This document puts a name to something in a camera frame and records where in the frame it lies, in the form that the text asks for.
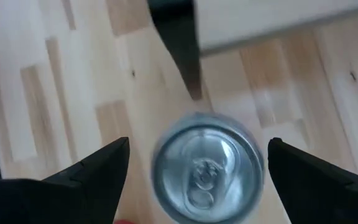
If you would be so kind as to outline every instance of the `silver can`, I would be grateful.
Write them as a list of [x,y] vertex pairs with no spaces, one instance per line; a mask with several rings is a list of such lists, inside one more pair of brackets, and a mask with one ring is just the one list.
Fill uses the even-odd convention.
[[264,161],[254,138],[231,118],[196,113],[159,140],[152,183],[178,223],[238,223],[259,202]]

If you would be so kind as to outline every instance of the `aluminum can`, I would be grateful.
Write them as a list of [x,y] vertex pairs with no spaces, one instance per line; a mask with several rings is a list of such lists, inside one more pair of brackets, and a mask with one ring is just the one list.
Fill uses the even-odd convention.
[[196,113],[160,138],[151,173],[155,196],[176,222],[233,224],[260,200],[264,160],[240,123]]

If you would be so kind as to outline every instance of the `wooden floor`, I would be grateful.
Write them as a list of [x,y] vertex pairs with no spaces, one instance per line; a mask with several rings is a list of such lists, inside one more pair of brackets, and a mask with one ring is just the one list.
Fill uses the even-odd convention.
[[[158,137],[194,111],[358,173],[358,16],[202,59],[191,100],[144,0],[0,0],[0,166],[42,179],[131,139],[118,218],[173,223],[150,186]],[[288,223],[272,185],[246,223]]]

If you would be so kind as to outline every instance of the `red object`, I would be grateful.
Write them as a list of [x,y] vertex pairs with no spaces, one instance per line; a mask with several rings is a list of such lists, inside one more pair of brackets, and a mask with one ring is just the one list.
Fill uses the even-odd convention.
[[135,223],[127,221],[127,220],[117,220],[117,221],[114,221],[113,224],[135,224]]

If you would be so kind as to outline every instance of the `pull tab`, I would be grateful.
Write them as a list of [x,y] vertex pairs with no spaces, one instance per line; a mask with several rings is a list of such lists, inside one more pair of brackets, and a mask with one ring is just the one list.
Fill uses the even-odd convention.
[[201,190],[211,190],[215,186],[218,177],[218,169],[213,161],[202,160],[195,163],[193,173],[195,184]]
[[194,161],[188,191],[188,200],[194,207],[209,209],[213,206],[213,192],[220,169],[222,167],[211,159],[203,158]]

